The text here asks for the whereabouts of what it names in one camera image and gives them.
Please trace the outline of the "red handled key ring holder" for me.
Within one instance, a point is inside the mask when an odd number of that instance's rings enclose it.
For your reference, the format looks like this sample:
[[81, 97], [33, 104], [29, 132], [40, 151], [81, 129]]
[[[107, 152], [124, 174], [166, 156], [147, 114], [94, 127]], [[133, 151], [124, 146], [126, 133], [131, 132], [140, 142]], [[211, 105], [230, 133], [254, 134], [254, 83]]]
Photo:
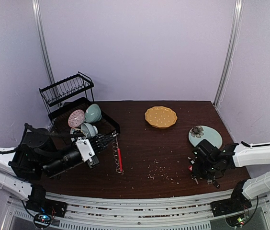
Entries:
[[119, 174], [123, 174], [124, 170], [122, 164], [122, 156], [117, 138], [115, 138], [115, 140], [112, 142], [112, 152], [115, 163], [115, 171]]

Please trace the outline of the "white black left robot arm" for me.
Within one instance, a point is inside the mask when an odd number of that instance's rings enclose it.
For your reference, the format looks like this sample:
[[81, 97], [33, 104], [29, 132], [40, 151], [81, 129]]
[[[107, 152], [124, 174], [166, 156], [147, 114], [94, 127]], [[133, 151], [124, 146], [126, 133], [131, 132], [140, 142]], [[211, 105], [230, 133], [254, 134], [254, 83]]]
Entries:
[[46, 198], [46, 190], [29, 181], [40, 180], [43, 175], [53, 178], [83, 163], [95, 168], [99, 164], [97, 154], [117, 135], [117, 131], [106, 135], [57, 133], [25, 124], [17, 147], [0, 148], [0, 188], [23, 201], [26, 209], [63, 218], [67, 204]]

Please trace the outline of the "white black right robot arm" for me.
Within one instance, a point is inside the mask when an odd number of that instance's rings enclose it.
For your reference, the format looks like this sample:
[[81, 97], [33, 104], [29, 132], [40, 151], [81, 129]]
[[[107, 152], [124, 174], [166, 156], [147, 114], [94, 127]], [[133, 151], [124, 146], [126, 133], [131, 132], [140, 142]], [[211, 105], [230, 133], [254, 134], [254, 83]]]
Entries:
[[227, 144], [222, 149], [208, 140], [200, 141], [189, 158], [193, 180], [203, 179], [219, 188], [218, 179], [227, 170], [244, 168], [260, 169], [261, 175], [251, 174], [251, 178], [236, 184], [228, 199], [213, 201], [213, 216], [222, 216], [242, 211], [252, 206], [251, 200], [270, 192], [270, 142], [248, 144], [245, 142]]

